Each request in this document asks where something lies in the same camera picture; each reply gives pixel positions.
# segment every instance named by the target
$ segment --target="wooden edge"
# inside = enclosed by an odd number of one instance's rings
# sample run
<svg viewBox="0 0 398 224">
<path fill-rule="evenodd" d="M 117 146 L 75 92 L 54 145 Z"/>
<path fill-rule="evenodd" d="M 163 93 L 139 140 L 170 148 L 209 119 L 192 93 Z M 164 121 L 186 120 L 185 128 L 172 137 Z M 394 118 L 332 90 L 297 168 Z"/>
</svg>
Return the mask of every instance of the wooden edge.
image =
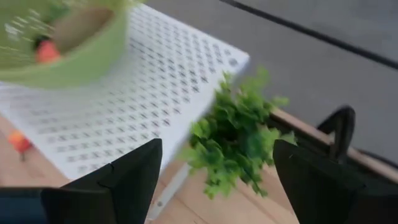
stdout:
<svg viewBox="0 0 398 224">
<path fill-rule="evenodd" d="M 302 131 L 306 132 L 307 134 L 312 135 L 313 137 L 318 138 L 319 140 L 331 144 L 331 139 L 328 135 L 322 133 L 321 131 L 317 130 L 313 126 L 300 121 L 299 119 L 293 117 L 292 115 L 281 111 L 275 110 L 273 112 L 274 115 L 278 116 L 279 118 L 285 120 L 286 122 L 294 125 L 295 127 L 301 129 Z M 347 155 L 353 159 L 354 161 L 368 167 L 369 169 L 373 170 L 374 172 L 388 178 L 389 180 L 398 184 L 398 170 L 382 161 L 369 157 L 363 153 L 360 153 L 358 150 L 350 147 L 348 149 Z"/>
</svg>

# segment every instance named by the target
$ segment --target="black line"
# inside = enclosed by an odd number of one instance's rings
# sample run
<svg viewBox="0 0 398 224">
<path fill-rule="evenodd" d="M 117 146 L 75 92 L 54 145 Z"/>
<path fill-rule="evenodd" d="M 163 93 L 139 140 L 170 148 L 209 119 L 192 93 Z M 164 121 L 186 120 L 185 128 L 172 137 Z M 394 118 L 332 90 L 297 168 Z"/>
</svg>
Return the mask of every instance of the black line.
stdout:
<svg viewBox="0 0 398 224">
<path fill-rule="evenodd" d="M 327 36 L 325 34 L 317 32 L 315 30 L 308 29 L 308 28 L 306 28 L 304 26 L 300 26 L 300 25 L 298 25 L 298 24 L 296 24 L 294 22 L 290 22 L 288 20 L 279 18 L 277 16 L 273 16 L 273 15 L 271 15 L 269 13 L 264 12 L 264 11 L 255 9 L 253 7 L 250 7 L 250 6 L 247 6 L 247 5 L 242 4 L 240 2 L 236 2 L 235 0 L 219 0 L 219 1 L 221 1 L 223 3 L 226 3 L 226 4 L 229 4 L 230 6 L 238 8 L 240 10 L 244 10 L 244 11 L 246 11 L 246 12 L 248 12 L 250 14 L 253 14 L 255 16 L 259 16 L 259 17 L 261 17 L 263 19 L 267 19 L 269 21 L 275 22 L 276 24 L 279 24 L 279 25 L 282 25 L 282 26 L 286 26 L 286 27 L 291 28 L 291 29 L 293 29 L 293 30 L 295 30 L 297 32 L 301 32 L 303 34 L 307 34 L 307 35 L 309 35 L 311 37 L 314 37 L 314 38 L 316 38 L 318 40 L 322 40 L 322 41 L 324 41 L 326 43 L 334 45 L 334 46 L 336 46 L 338 48 L 341 48 L 343 50 L 347 50 L 347 51 L 349 51 L 351 53 L 360 55 L 360 56 L 362 56 L 364 58 L 370 59 L 372 61 L 381 63 L 381 64 L 383 64 L 385 66 L 388 66 L 388 67 L 391 67 L 391 68 L 394 68 L 394 69 L 398 70 L 398 62 L 396 62 L 394 60 L 391 60 L 391 59 L 388 59 L 386 57 L 383 57 L 383 56 L 381 56 L 379 54 L 375 54 L 373 52 L 365 50 L 365 49 L 363 49 L 361 47 L 355 47 L 353 45 L 347 44 L 346 42 L 338 40 L 338 39 L 336 39 L 334 37 Z"/>
</svg>

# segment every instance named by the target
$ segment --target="wooden floor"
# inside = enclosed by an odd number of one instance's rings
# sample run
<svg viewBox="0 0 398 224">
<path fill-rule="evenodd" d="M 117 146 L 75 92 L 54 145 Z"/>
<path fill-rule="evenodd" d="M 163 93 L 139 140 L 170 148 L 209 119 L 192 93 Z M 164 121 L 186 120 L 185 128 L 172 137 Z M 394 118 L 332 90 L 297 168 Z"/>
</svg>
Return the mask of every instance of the wooden floor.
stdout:
<svg viewBox="0 0 398 224">
<path fill-rule="evenodd" d="M 164 172 L 158 182 L 154 198 L 171 180 L 182 165 L 175 161 Z M 264 184 L 268 187 L 268 198 L 254 194 L 251 188 L 239 182 L 238 188 L 228 198 L 223 196 L 210 200 L 203 194 L 205 173 L 189 177 L 160 217 L 153 224 L 298 224 L 280 182 L 266 169 L 263 178 L 276 181 Z"/>
<path fill-rule="evenodd" d="M 61 177 L 52 165 L 38 159 L 33 149 L 27 160 L 21 162 L 6 138 L 0 134 L 0 186 L 58 187 L 68 180 Z M 161 193 L 174 173 L 182 165 L 175 161 L 168 166 L 159 179 L 154 198 Z M 216 197 L 210 200 L 203 194 L 205 173 L 189 177 L 174 198 L 165 207 L 160 217 L 152 224 L 298 224 L 289 201 L 277 178 L 275 169 L 266 168 L 264 186 L 269 192 L 261 198 L 242 182 L 229 198 Z"/>
</svg>

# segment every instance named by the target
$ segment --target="black ear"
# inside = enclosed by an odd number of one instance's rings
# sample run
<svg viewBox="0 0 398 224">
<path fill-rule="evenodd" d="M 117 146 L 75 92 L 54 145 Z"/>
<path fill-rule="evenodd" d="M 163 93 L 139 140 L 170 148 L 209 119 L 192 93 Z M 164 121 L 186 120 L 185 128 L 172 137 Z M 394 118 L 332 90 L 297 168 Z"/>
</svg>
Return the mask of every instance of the black ear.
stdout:
<svg viewBox="0 0 398 224">
<path fill-rule="evenodd" d="M 33 43 L 33 50 L 36 51 L 40 47 L 40 44 L 42 44 L 42 42 L 46 40 L 51 40 L 51 38 L 46 35 L 37 36 Z"/>
</svg>

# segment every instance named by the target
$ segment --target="gray surface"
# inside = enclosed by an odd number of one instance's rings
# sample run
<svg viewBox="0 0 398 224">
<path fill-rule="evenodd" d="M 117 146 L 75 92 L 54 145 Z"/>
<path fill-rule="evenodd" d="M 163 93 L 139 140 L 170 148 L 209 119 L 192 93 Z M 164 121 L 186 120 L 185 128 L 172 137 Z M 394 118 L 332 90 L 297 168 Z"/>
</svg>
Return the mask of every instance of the gray surface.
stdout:
<svg viewBox="0 0 398 224">
<path fill-rule="evenodd" d="M 396 0 L 237 0 L 398 61 Z"/>
<path fill-rule="evenodd" d="M 310 124 L 350 104 L 357 111 L 354 146 L 398 161 L 396 71 L 217 0 L 148 5 L 248 52 L 248 72 L 257 65 L 270 71 L 272 85 L 264 94 L 288 96 L 285 110 Z"/>
</svg>

